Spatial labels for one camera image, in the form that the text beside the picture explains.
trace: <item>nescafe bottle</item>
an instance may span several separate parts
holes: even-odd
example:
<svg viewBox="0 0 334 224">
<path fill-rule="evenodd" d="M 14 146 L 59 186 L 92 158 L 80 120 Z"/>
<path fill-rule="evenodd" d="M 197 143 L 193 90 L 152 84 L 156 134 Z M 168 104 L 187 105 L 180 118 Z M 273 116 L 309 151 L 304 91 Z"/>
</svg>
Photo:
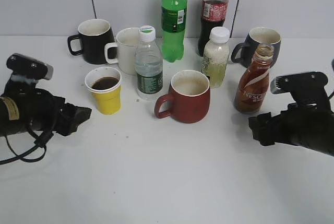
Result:
<svg viewBox="0 0 334 224">
<path fill-rule="evenodd" d="M 203 57 L 204 47 L 209 41 L 211 30 L 222 27 L 229 0 L 202 0 L 201 33 L 198 40 L 198 52 Z"/>
<path fill-rule="evenodd" d="M 253 114 L 259 111 L 269 87 L 273 51 L 273 46 L 269 44 L 257 47 L 236 91 L 234 106 L 239 112 Z"/>
</svg>

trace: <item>brown coffee drink bottle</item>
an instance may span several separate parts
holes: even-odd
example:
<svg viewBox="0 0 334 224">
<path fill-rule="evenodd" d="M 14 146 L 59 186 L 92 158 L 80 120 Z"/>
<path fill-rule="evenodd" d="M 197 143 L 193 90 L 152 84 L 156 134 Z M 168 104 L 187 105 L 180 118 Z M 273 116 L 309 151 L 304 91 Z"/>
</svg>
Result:
<svg viewBox="0 0 334 224">
<path fill-rule="evenodd" d="M 236 91 L 234 106 L 241 113 L 259 111 L 269 87 L 269 68 L 274 48 L 269 44 L 260 44 L 253 56 L 252 63 L 241 77 Z"/>
</svg>

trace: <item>red mug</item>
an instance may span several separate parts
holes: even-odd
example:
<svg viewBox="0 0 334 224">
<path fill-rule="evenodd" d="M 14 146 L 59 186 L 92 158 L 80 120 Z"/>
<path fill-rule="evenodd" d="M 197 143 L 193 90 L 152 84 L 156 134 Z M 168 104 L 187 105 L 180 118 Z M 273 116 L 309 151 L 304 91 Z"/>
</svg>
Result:
<svg viewBox="0 0 334 224">
<path fill-rule="evenodd" d="M 165 102 L 170 102 L 167 111 L 159 112 Z M 157 118 L 168 116 L 183 123 L 195 123 L 202 120 L 210 107 L 210 81 L 195 70 L 178 72 L 172 78 L 169 94 L 161 96 L 154 109 Z"/>
</svg>

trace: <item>black mug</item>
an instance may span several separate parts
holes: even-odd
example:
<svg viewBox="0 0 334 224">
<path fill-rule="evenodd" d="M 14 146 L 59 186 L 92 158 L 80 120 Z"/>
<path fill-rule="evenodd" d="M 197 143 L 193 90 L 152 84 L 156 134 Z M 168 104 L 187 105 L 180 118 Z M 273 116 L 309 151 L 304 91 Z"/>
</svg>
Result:
<svg viewBox="0 0 334 224">
<path fill-rule="evenodd" d="M 248 67 L 251 62 L 253 55 L 257 49 L 257 47 L 261 43 L 271 44 L 274 47 L 274 53 L 272 58 L 271 66 L 277 61 L 280 48 L 281 48 L 281 35 L 275 30 L 267 27 L 256 27 L 253 28 L 244 43 L 238 44 L 231 55 L 231 61 L 234 63 L 241 63 L 244 67 Z M 240 58 L 235 58 L 238 51 L 241 49 Z"/>
<path fill-rule="evenodd" d="M 79 34 L 68 37 L 67 45 L 74 56 L 83 55 L 83 59 L 90 64 L 106 64 L 104 47 L 115 42 L 110 23 L 104 19 L 90 19 L 82 22 L 78 27 Z M 80 40 L 81 50 L 73 51 L 72 40 Z M 108 50 L 108 58 L 114 59 L 117 49 Z"/>
</svg>

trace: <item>mug handle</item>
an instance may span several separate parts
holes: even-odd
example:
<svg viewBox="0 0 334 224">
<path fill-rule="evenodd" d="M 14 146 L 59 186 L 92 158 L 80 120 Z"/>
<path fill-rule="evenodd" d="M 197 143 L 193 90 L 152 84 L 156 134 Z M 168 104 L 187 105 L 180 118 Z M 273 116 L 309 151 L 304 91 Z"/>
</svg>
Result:
<svg viewBox="0 0 334 224">
<path fill-rule="evenodd" d="M 68 46 L 69 52 L 74 56 L 77 56 L 77 55 L 80 55 L 80 54 L 84 53 L 83 49 L 81 49 L 79 51 L 73 51 L 73 49 L 71 47 L 72 40 L 79 40 L 79 39 L 80 39 L 79 34 L 73 35 L 73 36 L 70 36 L 70 37 L 67 38 L 67 46 Z"/>
<path fill-rule="evenodd" d="M 240 63 L 241 60 L 242 60 L 242 57 L 240 58 L 235 58 L 236 57 L 236 54 L 238 53 L 238 51 L 241 49 L 241 48 L 248 48 L 250 47 L 251 45 L 248 43 L 248 42 L 244 42 L 244 43 L 240 43 L 238 45 L 236 45 L 236 47 L 234 48 L 232 54 L 231 54 L 231 61 L 234 62 L 234 63 Z"/>
<path fill-rule="evenodd" d="M 108 58 L 108 49 L 109 48 L 116 48 L 117 47 L 117 43 L 113 42 L 113 43 L 108 43 L 107 45 L 104 46 L 104 56 L 105 56 L 105 61 L 107 61 L 107 63 L 109 64 L 116 64 L 118 63 L 118 58 L 113 58 L 110 59 Z"/>
<path fill-rule="evenodd" d="M 165 103 L 165 102 L 167 102 L 167 101 L 171 101 L 171 102 L 173 102 L 173 100 L 174 100 L 174 97 L 172 96 L 172 95 L 164 95 L 164 96 L 161 96 L 158 100 L 157 100 L 157 102 L 156 102 L 156 107 L 154 108 L 154 114 L 156 115 L 156 117 L 158 118 L 158 119 L 163 119 L 163 118 L 166 118 L 166 117 L 168 117 L 168 116 L 171 116 L 171 111 L 168 109 L 168 110 L 166 110 L 166 111 L 164 111 L 164 112 L 161 112 L 161 113 L 159 113 L 159 111 L 160 111 L 160 108 L 161 108 L 161 106 Z"/>
</svg>

